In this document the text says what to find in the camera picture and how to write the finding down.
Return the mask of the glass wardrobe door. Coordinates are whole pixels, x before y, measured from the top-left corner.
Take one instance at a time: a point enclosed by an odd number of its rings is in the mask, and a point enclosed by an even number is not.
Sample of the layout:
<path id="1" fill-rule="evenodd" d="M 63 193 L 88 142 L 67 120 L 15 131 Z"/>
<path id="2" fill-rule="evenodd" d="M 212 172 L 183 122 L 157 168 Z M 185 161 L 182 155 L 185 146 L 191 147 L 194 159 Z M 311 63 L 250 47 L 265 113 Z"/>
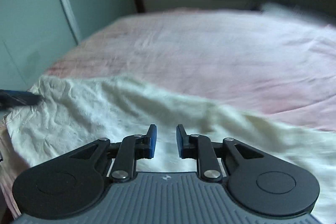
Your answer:
<path id="1" fill-rule="evenodd" d="M 134 0 L 1 0 L 1 88 L 28 89 L 88 36 L 135 12 Z"/>

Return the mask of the white lace pants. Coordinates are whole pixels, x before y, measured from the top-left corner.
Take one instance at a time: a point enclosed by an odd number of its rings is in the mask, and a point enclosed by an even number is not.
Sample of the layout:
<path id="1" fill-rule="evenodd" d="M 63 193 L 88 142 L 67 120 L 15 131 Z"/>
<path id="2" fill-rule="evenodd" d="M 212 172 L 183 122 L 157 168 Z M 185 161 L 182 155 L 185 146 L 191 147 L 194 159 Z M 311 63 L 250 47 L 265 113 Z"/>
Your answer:
<path id="1" fill-rule="evenodd" d="M 33 107 L 17 107 L 5 118 L 15 152 L 36 166 L 98 138 L 116 143 L 157 126 L 154 158 L 139 170 L 195 169 L 178 155 L 176 128 L 213 141 L 234 138 L 310 171 L 320 184 L 313 215 L 335 223 L 335 133 L 278 122 L 217 101 L 169 92 L 129 76 L 59 79 L 43 76 L 32 87 L 43 97 Z"/>

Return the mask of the pink bed sheet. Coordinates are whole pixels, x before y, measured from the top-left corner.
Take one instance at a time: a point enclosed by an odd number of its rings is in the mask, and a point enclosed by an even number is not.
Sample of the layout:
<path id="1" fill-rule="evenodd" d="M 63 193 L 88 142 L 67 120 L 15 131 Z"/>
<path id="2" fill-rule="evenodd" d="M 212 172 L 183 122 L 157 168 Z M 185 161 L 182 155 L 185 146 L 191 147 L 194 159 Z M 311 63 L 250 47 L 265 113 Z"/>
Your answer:
<path id="1" fill-rule="evenodd" d="M 1 123 L 1 190 L 25 169 L 101 136 L 158 126 L 155 158 L 139 169 L 192 170 L 175 126 L 226 136 L 311 171 L 314 215 L 335 223 L 335 25 L 258 12 L 172 11 L 122 18 L 32 83 L 45 100 Z"/>

